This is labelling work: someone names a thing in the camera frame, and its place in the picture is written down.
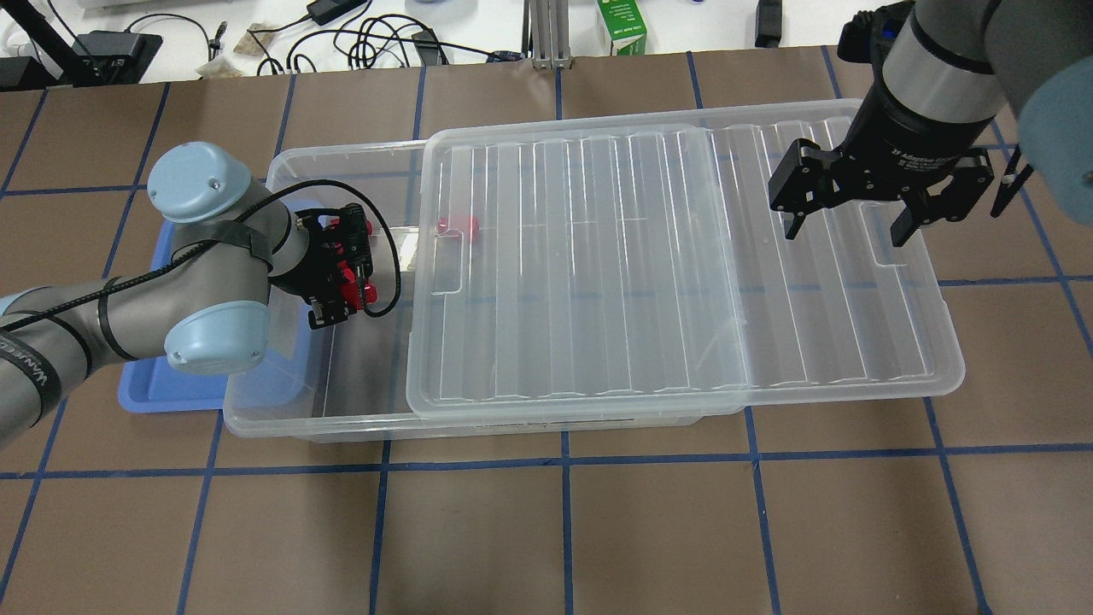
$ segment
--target black cable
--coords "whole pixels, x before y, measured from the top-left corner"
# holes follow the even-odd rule
[[[274,34],[274,33],[278,33],[278,32],[284,32],[284,31],[289,29],[290,27],[292,27],[294,25],[299,25],[299,24],[306,22],[309,19],[312,19],[312,15],[304,15],[304,16],[299,17],[298,20],[296,20],[296,21],[294,21],[292,23],[286,23],[286,24],[282,25],[281,27],[271,27],[271,28],[268,28],[268,29],[248,29],[247,32],[252,33],[252,34]]]
[[[361,192],[361,190],[357,190],[353,186],[350,186],[349,184],[345,184],[343,181],[338,181],[336,179],[308,179],[306,181],[293,184],[292,186],[280,189],[258,200],[257,202],[248,206],[246,210],[244,210],[243,213],[237,215],[234,218],[234,222],[239,222],[239,223],[245,222],[248,217],[250,217],[255,213],[258,213],[258,211],[260,211],[262,208],[281,200],[282,198],[293,192],[297,192],[304,188],[309,188],[313,186],[331,186],[334,188],[340,188],[353,194],[354,197],[361,199],[361,201],[363,201],[366,205],[368,205],[368,209],[372,210],[372,214],[376,216],[376,221],[379,222],[379,225],[384,228],[384,234],[387,235],[387,243],[391,248],[391,259],[395,261],[395,294],[391,296],[391,300],[387,304],[387,306],[385,306],[384,309],[378,312],[373,312],[368,310],[368,306],[367,304],[365,304],[364,314],[367,315],[368,317],[372,317],[373,319],[378,319],[380,317],[388,315],[391,310],[395,309],[395,305],[398,304],[399,297],[402,296],[402,270],[401,270],[401,264],[399,264],[399,249],[398,246],[395,244],[395,235],[391,233],[390,226],[387,225],[387,221],[384,218],[384,215],[379,212],[379,209],[375,205],[375,203],[372,202],[372,199],[364,196],[364,193]],[[214,239],[204,239],[198,241],[193,244],[193,247],[189,248],[181,256],[172,259],[171,262],[167,262],[166,264],[160,267],[158,269],[155,269],[154,271],[149,271],[144,274],[137,275],[136,277],[131,277],[124,282],[114,284],[109,287],[99,288],[96,289],[95,292],[87,293],[83,296],[78,296],[75,298],[72,298],[71,300],[66,300],[64,303],[50,307],[50,309],[48,310],[44,310],[34,316],[16,321],[10,326],[4,326],[2,329],[8,333],[13,333],[25,327],[33,326],[34,323],[45,321],[51,317],[56,317],[62,312],[67,312],[73,309],[73,307],[79,307],[80,305],[91,303],[92,300],[98,300],[104,296],[109,296],[111,294],[116,294],[124,289],[129,289],[142,283],[150,282],[157,277],[162,277],[163,275],[166,275],[167,273],[174,271],[178,267],[181,267],[187,261],[192,260],[198,256],[201,256],[205,251],[209,251],[209,249],[212,248],[218,243],[219,241]]]
[[[315,68],[315,62],[312,61],[312,58],[308,58],[304,54],[296,54],[296,57],[292,59],[292,70],[296,72],[303,72],[299,70],[301,58],[307,60],[307,63],[312,64],[312,72],[319,72],[319,69]]]
[[[361,9],[360,11],[357,11],[356,13],[354,13],[353,16],[351,16],[350,19],[348,19],[344,22],[342,22],[342,24],[339,26],[339,28],[340,29],[341,28],[345,28],[345,26],[348,26],[349,24],[351,24],[351,23],[355,22],[356,20],[363,17],[364,14],[368,12],[368,9],[372,8],[372,1],[373,0],[368,0],[367,2],[365,2],[364,8]],[[336,49],[338,48],[338,35],[337,34],[334,35],[334,48]]]
[[[274,34],[274,33],[278,33],[278,32],[284,32],[285,29],[289,29],[290,27],[292,27],[294,25],[299,25],[299,24],[306,22],[309,19],[310,19],[310,15],[304,15],[304,16],[299,17],[298,20],[296,20],[294,22],[289,22],[289,23],[286,23],[286,24],[284,24],[284,25],[282,25],[280,27],[270,27],[270,28],[261,28],[261,29],[250,29],[250,28],[247,28],[247,34],[249,34],[250,37],[255,39],[255,43],[257,43],[258,47],[261,48],[262,54],[266,55],[266,59],[258,63],[258,71],[257,71],[258,75],[262,74],[262,69],[266,67],[266,64],[269,64],[271,67],[271,69],[273,70],[273,74],[278,74],[278,73],[284,72],[284,66],[281,62],[279,62],[272,55],[270,55],[269,49],[266,48],[266,45],[262,44],[261,39],[259,39],[257,35],[259,35],[259,34]],[[307,56],[304,56],[304,59],[306,59],[312,64],[313,68],[315,67],[315,62],[313,62],[310,58],[308,58]]]
[[[279,62],[277,60],[277,58],[274,58],[273,56],[270,55],[270,50],[266,48],[266,45],[262,45],[262,42],[258,38],[258,36],[254,32],[250,32],[249,29],[247,31],[247,34],[249,34],[250,37],[255,39],[255,43],[258,44],[258,47],[262,50],[263,54],[266,54],[266,59],[263,59],[262,61],[258,62],[257,74],[259,76],[261,76],[261,74],[262,74],[262,67],[265,67],[267,62],[269,62],[270,67],[272,67],[273,74],[279,74],[279,73],[284,72],[284,64],[282,64],[281,62]]]
[[[284,72],[284,67],[281,66],[281,62],[274,60],[273,58],[262,58],[262,61],[258,62],[258,70],[255,74],[261,76],[262,69],[266,68],[267,63],[270,66],[270,70],[272,70],[271,74],[281,74]]]
[[[151,19],[154,19],[154,17],[164,17],[164,19],[168,19],[168,20],[183,20],[183,21],[190,22],[191,24],[198,26],[198,28],[201,29],[201,37],[205,42],[205,49],[208,51],[207,55],[209,56],[209,61],[212,61],[214,40],[209,37],[209,32],[204,28],[203,25],[201,25],[197,20],[193,20],[193,19],[188,17],[186,15],[179,15],[178,13],[149,13],[149,14],[146,14],[144,16],[137,17],[136,20],[133,20],[132,23],[130,23],[129,25],[127,25],[126,28],[122,29],[121,32],[132,32],[134,25],[139,24],[140,22],[142,22],[144,20],[151,20]]]
[[[67,23],[64,23],[64,17],[62,17],[61,14],[57,12],[57,7],[54,7],[54,0],[46,0],[46,4],[49,5],[49,10],[54,12],[54,16],[57,17],[58,22],[60,22],[61,27],[64,28],[64,32],[69,33],[69,36],[71,36],[72,40],[74,40],[75,44],[79,45],[81,49],[83,49],[83,52],[87,54],[87,57],[91,58],[92,60],[96,59],[95,56],[92,56],[91,51],[87,50],[87,46],[84,45],[83,42],[77,37],[74,32],[72,32],[72,28],[69,27]]]
[[[391,44],[390,40],[385,43],[383,48],[380,49],[376,49],[376,46],[368,40],[368,37],[372,36],[372,27],[375,24],[380,23],[387,26],[387,28],[390,29],[391,34],[395,36],[398,36],[399,32],[401,32],[402,29],[406,29],[407,27],[413,25],[413,24],[407,24],[399,27],[395,27],[384,17],[371,17],[368,20],[361,22],[361,25],[357,28],[356,43],[354,43],[353,46],[349,48],[349,51],[338,46],[338,35],[334,35],[334,49],[337,49],[340,54],[345,56],[350,69],[372,68],[373,66],[375,66],[376,59],[379,57],[379,54],[381,54],[384,50],[392,52],[390,51],[390,49],[388,49],[388,47]],[[410,66],[410,56],[407,55],[406,45],[401,43],[399,45],[402,49],[402,57],[406,59],[406,61],[399,60],[399,63],[401,66]],[[369,48],[372,49],[371,59],[366,54],[366,51]]]
[[[395,37],[399,37],[399,35],[402,33],[403,29],[407,29],[408,27],[413,27],[414,25],[419,25],[420,24],[419,26],[422,27],[422,28],[424,28],[424,24],[422,24],[421,22],[419,22],[418,20],[415,20],[413,17],[410,17],[409,15],[396,15],[396,16],[402,16],[402,17],[409,19],[410,23],[400,25],[397,28],[391,28],[391,35],[395,36]],[[379,59],[379,54],[383,52],[383,49],[387,49],[390,46],[391,43],[393,43],[393,40],[388,40],[387,43],[384,43],[384,46],[383,46],[381,50],[378,51],[378,52],[376,52],[375,56],[373,56],[372,62],[369,62],[366,68],[374,67],[376,64],[376,61]],[[402,66],[410,66],[410,55],[407,52],[407,45],[406,45],[406,43],[402,42],[402,40],[399,40],[398,43],[399,43],[399,50],[402,51],[402,60],[403,60],[401,62]]]
[[[355,31],[344,29],[344,28],[317,29],[315,32],[307,33],[304,36],[302,36],[301,38],[298,38],[295,43],[293,43],[292,47],[289,49],[289,55],[286,56],[286,58],[291,58],[295,54],[296,48],[299,47],[299,45],[303,44],[308,38],[312,38],[312,37],[315,37],[315,36],[319,36],[320,34],[339,34],[339,33],[342,33],[342,34],[356,34]],[[397,36],[381,36],[381,35],[378,35],[378,34],[373,34],[372,36],[374,36],[376,38],[379,38],[381,40],[397,40],[399,43],[415,43],[412,38],[400,38],[400,37],[397,37]],[[474,47],[468,47],[466,45],[457,45],[455,43],[445,43],[443,40],[437,40],[435,44],[439,45],[439,46],[443,46],[443,47],[450,47],[453,49],[461,49],[463,51],[470,51],[470,52],[473,52],[473,54],[481,54],[483,56],[491,57],[491,58],[496,58],[498,60],[505,60],[504,57],[498,56],[497,54],[494,54],[492,51],[485,51],[483,49],[475,49]]]

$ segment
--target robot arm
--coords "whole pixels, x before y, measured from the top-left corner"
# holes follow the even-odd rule
[[[396,271],[395,296],[384,310],[367,307],[376,291],[368,282],[372,226],[363,206],[294,213],[279,200],[310,185],[353,192],[383,225]],[[166,355],[175,369],[197,375],[255,367],[268,341],[271,283],[312,305],[315,329],[359,311],[384,316],[398,300],[390,229],[349,186],[317,180],[272,194],[219,147],[187,143],[156,163],[149,196],[176,223],[171,264],[0,298],[0,448],[103,366]]]
[[[859,13],[838,55],[871,63],[874,82],[838,147],[798,139],[772,174],[787,238],[809,214],[854,199],[904,202],[895,246],[924,224],[963,220],[994,179],[973,144],[1007,99],[1060,206],[1093,224],[1091,28],[1088,0],[919,0]],[[992,215],[1015,193],[1011,180]]]

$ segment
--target light blue joint cap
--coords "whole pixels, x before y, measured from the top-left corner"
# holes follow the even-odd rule
[[[24,294],[26,294],[26,293],[28,293],[31,291],[38,289],[39,287],[45,287],[45,286],[40,286],[39,285],[39,286],[35,286],[35,287],[28,287],[28,288],[24,289],[23,292],[16,292],[15,294],[9,294],[8,296],[0,296],[0,317],[3,317],[4,312],[8,311],[9,307],[11,307],[11,305],[13,303],[15,303],[16,300],[19,300],[19,298],[21,296],[23,296]]]
[[[1093,226],[1093,56],[1036,90],[1021,109],[1018,133],[1059,209]]]
[[[235,204],[250,169],[212,143],[183,143],[163,154],[148,176],[152,204],[172,222],[208,220]]]
[[[260,364],[269,344],[270,310],[257,300],[228,300],[190,315],[167,333],[167,363],[180,372],[219,376]]]

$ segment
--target white table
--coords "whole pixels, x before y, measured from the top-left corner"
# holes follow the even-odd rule
[[[134,19],[152,12],[173,12],[201,22],[209,34],[222,21],[227,22],[225,48],[233,64],[252,74],[257,59],[231,54],[231,48],[254,22],[282,25],[305,14],[308,0],[151,0],[104,9],[80,8],[74,0],[55,0],[61,16],[77,33],[91,29],[120,31]],[[597,31],[595,0],[571,0],[571,47],[574,56],[602,56],[607,49]],[[781,46],[830,45],[838,40],[843,24],[856,11],[873,9],[881,2],[863,0],[785,0]],[[642,13],[649,25],[647,52],[669,54],[709,49],[745,49],[754,44],[756,0],[639,0]],[[522,0],[446,0],[422,3],[418,0],[375,0],[369,15],[406,13],[430,25],[440,40],[458,43],[485,50],[519,50],[524,19]],[[344,21],[338,20],[326,27]],[[10,17],[0,14],[0,29]],[[287,31],[273,42],[270,51],[281,61],[292,43],[307,32],[317,29],[313,22]],[[149,20],[138,32],[160,34],[163,48],[144,76],[144,81],[185,81],[196,79],[193,69],[204,63],[205,47],[201,34],[190,23],[179,20]],[[12,36],[17,43],[22,33]],[[345,59],[331,45],[332,36],[315,37],[301,50],[319,70],[344,70]],[[483,57],[460,50],[447,51],[457,63],[483,61]],[[410,59],[418,62],[410,48]],[[378,66],[397,66],[384,55]]]

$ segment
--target clear plastic bin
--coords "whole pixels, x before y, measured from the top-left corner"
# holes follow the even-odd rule
[[[403,271],[402,300],[383,319],[356,317],[312,331],[306,306],[278,288],[270,294],[270,348],[254,370],[228,379],[224,423],[248,438],[294,436],[316,442],[371,441],[690,425],[698,417],[529,425],[526,422],[426,422],[407,405],[407,348],[413,304],[418,186],[424,141],[297,149],[270,165],[277,190],[317,177],[344,180],[368,194],[393,226]],[[285,199],[293,209],[341,206],[334,188],[309,188]],[[387,243],[373,244],[380,304],[391,291]]]
[[[891,247],[901,205],[825,210],[792,241],[767,206],[789,142],[837,144],[857,105],[284,152],[272,188],[349,179],[393,225],[418,224],[422,194],[420,232],[403,240],[416,248],[414,292],[386,319],[313,334],[317,356],[292,404],[249,401],[261,370],[233,377],[228,427],[331,440],[529,431],[952,391],[964,365],[921,234]]]

